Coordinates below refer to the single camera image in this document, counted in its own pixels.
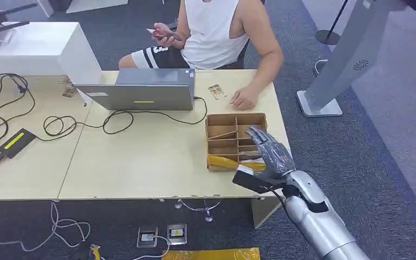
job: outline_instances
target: white tank top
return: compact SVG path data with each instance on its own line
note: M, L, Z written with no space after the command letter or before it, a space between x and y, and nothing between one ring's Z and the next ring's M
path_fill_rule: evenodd
M191 37L181 50L191 68L216 69L237 61L248 41L242 35L230 39L230 24L238 0L185 0Z

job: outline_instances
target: white cable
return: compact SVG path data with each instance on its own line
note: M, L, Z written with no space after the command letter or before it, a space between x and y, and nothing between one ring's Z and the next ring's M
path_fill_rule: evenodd
M54 217L53 217L53 209L55 209L55 219L54 219ZM73 220L73 219L70 219L70 218L63 218L63 219L59 219L59 214L58 214L58 209L57 209L57 207L56 207L56 205L55 205L55 203L54 202L52 202L51 203L51 207L50 207L50 217L51 217L51 222L53 223L53 225L52 225L52 227L51 227L51 234L47 237L47 239L46 240L44 240L44 242L42 242L40 245L38 245L38 246L36 246L35 248L33 248L33 249L27 249L27 248L25 248L24 247L24 245L23 245L23 242L21 242L21 241L19 241L19 240L16 240L16 241L10 241L10 242L0 242L0 245L10 245L10 244L20 244L20 246L21 246L21 248L23 249L23 251L25 251L25 252L32 252L32 251L34 251L34 250L37 250L37 249L39 249L41 246L43 246L53 235L56 235L57 237L59 237L68 247L70 247L70 248L75 248L75 247L77 247L77 246L79 246L80 245L80 243L77 243L77 244L75 244L75 245L71 245L71 244L69 244L67 241L66 241L66 239L64 238L64 237L62 237L60 234L58 234L57 232L56 232L56 229L57 228L60 228L60 229L62 229L62 228L67 228L67 227L70 227L70 226L74 226L74 225L76 225L78 228L79 228L79 231L80 231L80 234L81 234L81 236L82 236L82 241L84 242L87 238L88 238L88 236L90 235L90 231L91 231L91 227L90 227L90 224L88 223L88 222L77 222L77 221L75 221L75 220ZM59 223L60 222L65 222L65 221L69 221L69 222L72 222L71 224L66 224L66 225L59 225ZM88 226L88 232L87 232L87 235L85 236L84 235L84 233L83 233L83 230L82 230L82 228L80 227L80 225L82 225L82 224L84 224L84 225L87 225Z
M160 257L164 257L168 253L168 251L170 250L170 241L168 241L168 239L166 239L166 237L161 237L161 236L154 236L154 237L158 237L158 238L164 239L166 241L167 248L166 248L165 253L163 253L163 255L160 255L160 256L140 256L140 257L132 259L132 260L139 260L139 259L143 259L145 257L160 258Z

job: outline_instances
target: white stripe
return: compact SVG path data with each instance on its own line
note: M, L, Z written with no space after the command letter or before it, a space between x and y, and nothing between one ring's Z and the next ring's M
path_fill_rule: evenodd
M147 64L146 57L144 57L143 50L132 53L132 59L138 69L150 69Z
M152 55L151 49L147 48L146 52L147 52L147 56L149 56L149 60L151 61L151 64L154 67L154 69L158 69L159 66L157 66L157 63L155 62L154 55Z

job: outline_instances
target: cardboard divider box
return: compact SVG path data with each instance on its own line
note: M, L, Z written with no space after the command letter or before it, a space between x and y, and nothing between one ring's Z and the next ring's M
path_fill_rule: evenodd
M264 113L209 114L205 120L207 155L215 155L240 162L258 159L257 147L245 133L250 126L267 131ZM210 165L210 170L225 170Z

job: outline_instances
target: light wood tabletop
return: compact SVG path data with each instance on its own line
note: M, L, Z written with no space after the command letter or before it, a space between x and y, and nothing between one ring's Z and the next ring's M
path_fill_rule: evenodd
M102 83L114 84L117 74L104 71ZM239 112L229 104L234 92L246 86L254 74L255 70L197 71L195 96L206 100L208 113L265 113L268 132L289 147L273 84L261 94L253 110ZM208 88L216 84L226 93L225 98L216 100L209 92ZM110 113L93 102L86 123L101 125ZM193 111L167 113L180 120L197 121L205 108L202 100L196 100ZM232 183L233 171L208 171L204 122L185 125L159 114L134 117L129 129L115 135L83 129L59 199L258 197ZM114 117L107 129L118 130L129 120L126 114Z
M62 96L66 82L62 77L26 77L29 89L34 95L34 110L9 122L9 133L0 141L6 142L21 128L25 128L40 138L49 138L43 130L44 119L50 115L72 115L84 122L89 106L84 107L79 94L73 97ZM4 80L0 95L0 105L18 97L15 84ZM0 116L8 119L24 113L33 104L29 94L21 100L0 110ZM56 132L60 125L53 125ZM56 199L59 195L75 146L81 134L78 127L70 136L53 142L33 140L12 159L0 162L0 200Z

